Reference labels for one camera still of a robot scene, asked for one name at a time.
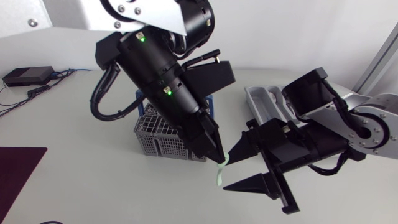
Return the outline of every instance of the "gray plastic basket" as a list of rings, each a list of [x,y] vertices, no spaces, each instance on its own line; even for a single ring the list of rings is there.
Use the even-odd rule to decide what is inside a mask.
[[[134,128],[141,148],[147,156],[159,155],[154,142],[159,121],[160,117],[157,115],[144,115],[138,118],[136,127]]]
[[[144,114],[148,114],[148,115],[159,115],[159,113],[157,112],[156,108],[148,103],[145,108],[144,108]]]
[[[199,158],[185,147],[178,131],[167,124],[150,103],[144,111],[145,115],[139,117],[134,132],[145,155],[206,162],[206,157]]]
[[[156,133],[156,139],[159,141],[160,153],[163,157],[188,159],[189,151],[177,134],[178,131],[167,124],[165,119],[160,119]]]

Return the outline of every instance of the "dark red mat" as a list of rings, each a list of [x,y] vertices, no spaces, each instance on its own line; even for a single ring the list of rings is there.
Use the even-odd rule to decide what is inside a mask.
[[[0,147],[0,223],[47,148]]]

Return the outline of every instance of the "power adapter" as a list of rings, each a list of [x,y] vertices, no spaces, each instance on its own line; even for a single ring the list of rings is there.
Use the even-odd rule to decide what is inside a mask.
[[[16,68],[2,80],[7,86],[46,85],[51,80],[54,69],[51,66]]]

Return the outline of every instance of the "white table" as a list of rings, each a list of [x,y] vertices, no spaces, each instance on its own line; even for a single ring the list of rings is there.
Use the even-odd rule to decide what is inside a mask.
[[[78,72],[0,119],[0,145],[47,147],[4,223],[398,223],[398,161],[368,156],[348,161],[338,175],[307,167],[285,174],[301,212],[285,215],[280,200],[226,192],[215,184],[216,164],[143,155],[133,133],[134,111],[115,122],[96,120],[89,99],[102,72]],[[285,84],[298,73],[237,70],[236,83],[215,93],[215,116],[228,151],[253,119],[243,90]],[[23,100],[32,87],[0,94]],[[115,112],[136,87],[120,74],[101,102]],[[320,164],[335,166],[336,158]],[[267,172],[260,156],[226,167],[223,185]]]

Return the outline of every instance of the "white wall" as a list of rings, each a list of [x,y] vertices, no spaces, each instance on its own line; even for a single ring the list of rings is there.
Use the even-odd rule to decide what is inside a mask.
[[[220,48],[234,68],[305,73],[324,67],[352,88],[398,22],[396,0],[212,0],[216,30],[198,49]],[[0,39],[0,76],[15,67],[98,69],[95,43],[107,32],[50,29]]]
[[[398,60],[395,60],[384,76],[374,86],[369,96],[381,93],[398,94]]]

